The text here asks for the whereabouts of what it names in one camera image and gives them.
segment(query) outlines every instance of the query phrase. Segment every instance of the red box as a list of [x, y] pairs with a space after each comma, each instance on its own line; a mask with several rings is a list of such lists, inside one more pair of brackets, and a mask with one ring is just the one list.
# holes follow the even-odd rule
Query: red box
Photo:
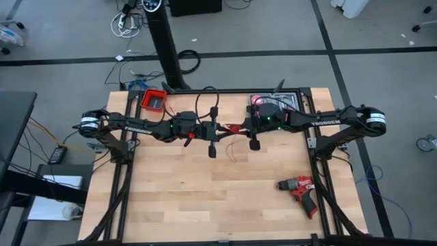
[[141, 106], [146, 110], [162, 112], [167, 92], [163, 90], [147, 89], [144, 93]]

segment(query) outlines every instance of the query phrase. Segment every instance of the black box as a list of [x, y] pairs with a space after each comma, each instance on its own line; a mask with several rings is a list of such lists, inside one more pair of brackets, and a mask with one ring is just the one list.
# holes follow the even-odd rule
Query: black box
[[169, 0], [172, 16], [217, 13], [222, 10], [222, 0]]

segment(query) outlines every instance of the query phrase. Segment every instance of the cordless drill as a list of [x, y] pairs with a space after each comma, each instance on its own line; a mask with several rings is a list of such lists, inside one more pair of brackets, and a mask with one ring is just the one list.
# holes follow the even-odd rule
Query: cordless drill
[[299, 176], [278, 182], [277, 188], [280, 191], [291, 191], [296, 201], [300, 202], [305, 209], [308, 218], [312, 219], [317, 207], [314, 201], [309, 197], [309, 193], [314, 189], [313, 179], [307, 176]]

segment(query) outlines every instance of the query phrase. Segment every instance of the yellow cable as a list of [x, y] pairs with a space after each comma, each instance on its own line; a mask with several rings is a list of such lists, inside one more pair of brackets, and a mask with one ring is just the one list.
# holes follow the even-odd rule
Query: yellow cable
[[42, 128], [40, 125], [37, 125], [37, 124], [35, 124], [35, 123], [33, 123], [33, 122], [30, 122], [30, 121], [29, 121], [29, 124], [31, 124], [32, 126], [38, 128], [38, 129], [40, 129], [43, 133], [45, 133], [45, 134], [46, 134], [47, 136], [49, 136], [51, 139], [55, 140], [55, 142], [56, 142], [59, 146], [67, 147], [67, 148], [69, 148], [69, 149], [71, 149], [71, 150], [76, 150], [77, 152], [82, 152], [83, 154], [89, 154], [89, 155], [92, 155], [92, 156], [95, 156], [95, 155], [96, 155], [96, 154], [93, 153], [93, 152], [86, 151], [86, 150], [81, 149], [81, 148], [77, 148], [77, 147], [73, 147], [73, 146], [69, 146], [69, 145], [66, 145], [66, 144], [64, 144], [64, 143], [61, 143], [60, 141], [58, 141], [58, 140], [56, 139], [56, 137], [52, 136], [48, 131], [46, 131], [46, 129]]

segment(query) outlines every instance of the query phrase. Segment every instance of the wooden tabletop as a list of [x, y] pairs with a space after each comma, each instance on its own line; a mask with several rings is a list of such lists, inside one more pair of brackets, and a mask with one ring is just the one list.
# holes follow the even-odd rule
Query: wooden tabletop
[[[334, 109], [327, 88], [312, 88], [312, 92], [316, 110]], [[174, 112], [192, 111], [195, 97], [168, 96], [166, 105]], [[107, 108], [124, 113], [126, 100], [127, 92], [111, 92]], [[199, 114], [209, 112], [215, 100], [214, 94], [202, 95]], [[218, 122], [241, 123], [247, 104], [247, 94], [221, 94]], [[158, 121], [161, 117], [160, 113], [141, 110], [143, 119]], [[338, 130], [338, 126], [321, 128], [323, 135]], [[138, 138], [141, 145], [135, 151], [125, 243], [300, 239], [312, 233], [323, 237], [320, 213], [308, 219], [289, 192], [275, 189], [279, 180], [311, 175], [303, 133], [258, 135], [261, 150], [257, 152], [249, 149], [246, 137], [228, 137], [216, 145], [216, 159], [208, 157], [206, 141], [194, 140], [184, 148], [182, 140], [163, 143], [141, 134]], [[346, 158], [338, 151], [334, 155]], [[349, 165], [337, 159], [328, 163], [338, 204], [357, 228], [366, 232]], [[92, 176], [79, 239], [88, 236], [105, 213], [114, 170], [115, 165], [108, 163]], [[317, 203], [315, 191], [311, 197]], [[335, 232], [325, 205], [331, 232]], [[114, 218], [115, 236], [119, 210]]]

